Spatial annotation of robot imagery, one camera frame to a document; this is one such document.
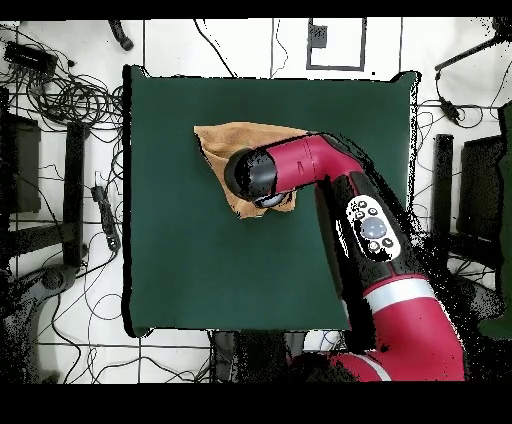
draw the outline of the green table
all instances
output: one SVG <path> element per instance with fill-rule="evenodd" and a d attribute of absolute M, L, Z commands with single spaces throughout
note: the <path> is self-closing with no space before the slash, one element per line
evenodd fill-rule
<path fill-rule="evenodd" d="M 131 264 L 125 253 L 129 324 L 347 328 L 312 186 L 298 193 L 293 212 L 270 210 L 263 218 L 240 220 L 200 154 L 193 127 L 247 121 L 342 133 L 368 153 L 405 205 L 416 79 L 413 72 L 393 82 L 150 78 L 126 67 L 132 144 L 131 234 L 124 245 L 131 252 Z"/>

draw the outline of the brown cloth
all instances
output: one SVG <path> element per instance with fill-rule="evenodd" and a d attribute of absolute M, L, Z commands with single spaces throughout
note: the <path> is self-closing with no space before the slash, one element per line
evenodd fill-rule
<path fill-rule="evenodd" d="M 240 218 L 261 216 L 267 209 L 260 209 L 252 202 L 239 199 L 229 191 L 224 183 L 224 168 L 230 156 L 244 147 L 256 148 L 275 143 L 291 137 L 306 134 L 296 128 L 274 125 L 253 124 L 251 122 L 230 122 L 222 125 L 194 127 L 194 132 L 201 141 L 201 148 L 213 172 L 217 176 L 231 209 Z M 272 209 L 289 212 L 295 208 L 293 191 L 281 203 Z"/>

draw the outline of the tripod leg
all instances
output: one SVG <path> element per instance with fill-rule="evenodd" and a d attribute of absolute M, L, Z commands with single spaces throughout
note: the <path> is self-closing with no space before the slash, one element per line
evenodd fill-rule
<path fill-rule="evenodd" d="M 121 47 L 126 51 L 131 50 L 133 48 L 133 42 L 125 35 L 121 21 L 108 21 L 108 23 L 110 24 L 110 29 L 114 34 L 114 38 Z"/>

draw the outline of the red robot arm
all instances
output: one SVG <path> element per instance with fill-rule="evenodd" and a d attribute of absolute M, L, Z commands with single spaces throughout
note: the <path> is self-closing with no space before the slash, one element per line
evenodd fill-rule
<path fill-rule="evenodd" d="M 235 195 L 253 201 L 317 185 L 338 298 L 351 330 L 363 335 L 361 346 L 364 337 L 375 345 L 332 355 L 333 365 L 341 363 L 360 381 L 464 380 L 456 330 L 398 219 L 349 146 L 326 134 L 284 140 L 240 152 L 224 176 Z"/>

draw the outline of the floor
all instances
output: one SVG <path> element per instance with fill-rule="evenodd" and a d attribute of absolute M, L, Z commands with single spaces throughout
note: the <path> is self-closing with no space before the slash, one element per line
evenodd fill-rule
<path fill-rule="evenodd" d="M 203 32 L 220 46 L 223 57 L 238 77 L 269 78 L 340 78 L 390 80 L 397 72 L 414 70 L 421 72 L 418 104 L 419 124 L 425 138 L 419 153 L 420 163 L 427 169 L 431 166 L 433 139 L 436 134 L 454 135 L 453 173 L 459 171 L 460 151 L 467 140 L 499 134 L 497 121 L 489 109 L 483 110 L 482 122 L 473 129 L 462 129 L 442 118 L 437 103 L 434 83 L 434 66 L 437 63 L 483 42 L 489 37 L 490 18 L 368 18 L 366 40 L 366 66 L 364 72 L 351 71 L 306 71 L 305 45 L 307 42 L 307 19 L 248 19 L 198 21 Z M 76 65 L 72 73 L 87 74 L 100 79 L 112 92 L 121 84 L 121 69 L 124 64 L 144 65 L 151 76 L 175 74 L 204 77 L 226 76 L 227 71 L 210 45 L 199 35 L 192 20 L 123 21 L 126 34 L 135 46 L 125 52 L 115 42 L 107 21 L 59 21 L 24 22 L 21 33 L 43 42 L 55 50 L 65 53 Z M 21 42 L 28 42 L 20 35 Z M 14 34 L 0 27 L 0 39 L 12 40 Z M 476 104 L 490 106 L 502 83 L 502 78 L 511 60 L 510 46 L 501 45 L 480 52 L 456 65 L 446 68 L 440 80 L 441 94 L 454 104 Z M 0 71 L 5 63 L 0 63 Z M 500 106 L 512 97 L 510 72 L 505 79 L 494 106 Z M 18 113 L 23 111 L 26 99 L 19 96 Z M 465 125 L 471 126 L 479 120 L 477 109 L 468 109 Z M 42 129 L 45 123 L 37 118 Z M 115 137 L 115 131 L 98 131 L 104 140 Z M 56 170 L 64 169 L 65 135 L 43 133 L 40 150 L 40 176 L 55 178 Z M 98 139 L 89 139 L 86 146 L 85 183 L 93 185 L 95 180 L 106 178 L 110 171 L 112 145 Z M 431 173 L 416 167 L 415 192 L 431 183 Z M 458 179 L 454 176 L 452 225 L 458 210 Z M 57 219 L 62 218 L 61 181 L 41 179 L 41 191 Z M 118 219 L 122 220 L 122 184 L 119 192 L 111 193 L 111 204 L 118 208 Z M 423 191 L 415 200 L 415 212 L 422 225 L 428 226 L 430 190 Z M 48 210 L 34 214 L 20 214 L 12 229 L 38 225 L 35 221 L 51 220 Z M 100 265 L 109 257 L 109 251 L 101 231 L 97 205 L 84 199 L 84 241 L 91 242 L 90 268 Z M 11 268 L 23 275 L 48 261 L 59 261 L 59 247 L 43 249 L 15 258 Z M 451 267 L 459 266 L 453 261 Z M 176 373 L 190 370 L 197 373 L 209 355 L 209 341 L 205 331 L 155 330 L 143 339 L 128 337 L 123 329 L 120 314 L 120 298 L 109 294 L 122 293 L 122 255 L 111 264 L 79 280 L 62 296 L 56 320 L 58 331 L 81 346 L 81 357 L 69 375 L 68 382 L 91 383 L 87 369 L 87 358 L 94 358 L 94 375 L 101 383 L 158 383 L 166 382 Z M 472 264 L 466 271 L 479 272 L 482 266 Z M 485 275 L 483 283 L 493 287 L 491 274 Z M 93 315 L 83 296 L 87 288 L 87 302 L 95 312 Z M 58 370 L 60 382 L 77 359 L 77 349 L 61 340 L 52 330 L 51 317 L 56 308 L 53 298 L 44 306 L 39 320 L 38 352 L 44 370 Z M 326 349 L 329 342 L 323 338 L 322 330 L 310 332 L 306 349 Z M 335 342 L 337 332 L 327 336 Z M 138 360 L 139 356 L 150 359 Z"/>

